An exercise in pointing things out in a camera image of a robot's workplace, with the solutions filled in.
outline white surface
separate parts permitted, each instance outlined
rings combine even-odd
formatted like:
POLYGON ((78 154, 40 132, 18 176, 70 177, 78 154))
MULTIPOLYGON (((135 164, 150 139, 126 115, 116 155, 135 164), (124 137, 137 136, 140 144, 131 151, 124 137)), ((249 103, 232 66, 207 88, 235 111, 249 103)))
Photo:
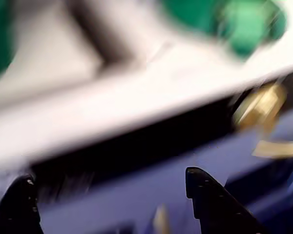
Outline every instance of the white surface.
POLYGON ((0 77, 0 107, 47 91, 90 82, 101 64, 64 4, 19 0, 16 54, 0 77))
POLYGON ((230 58, 223 45, 173 36, 168 37, 173 46, 145 69, 116 72, 114 78, 1 111, 0 167, 41 160, 293 71, 293 0, 282 4, 288 31, 244 64, 230 58))

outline gold metal part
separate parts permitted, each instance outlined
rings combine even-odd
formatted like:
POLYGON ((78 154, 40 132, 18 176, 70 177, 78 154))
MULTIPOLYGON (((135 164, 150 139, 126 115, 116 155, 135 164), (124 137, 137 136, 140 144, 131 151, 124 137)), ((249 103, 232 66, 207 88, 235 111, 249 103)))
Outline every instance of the gold metal part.
POLYGON ((262 87, 249 95, 233 115, 239 130, 259 126, 264 135, 269 134, 278 121, 278 113, 286 100, 285 89, 278 84, 262 87))

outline blurry background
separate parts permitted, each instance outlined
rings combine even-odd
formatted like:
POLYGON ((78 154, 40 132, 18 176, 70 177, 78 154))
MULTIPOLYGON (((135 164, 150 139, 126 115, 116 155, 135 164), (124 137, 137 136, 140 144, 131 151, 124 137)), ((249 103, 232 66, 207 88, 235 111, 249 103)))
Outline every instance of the blurry background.
POLYGON ((46 234, 146 233, 161 204, 173 233, 199 233, 187 166, 275 223, 293 208, 293 159, 252 156, 260 136, 237 133, 232 115, 282 79, 288 97, 272 139, 293 140, 293 0, 278 3, 286 33, 241 60, 172 21, 160 1, 11 1, 0 177, 33 172, 46 234))

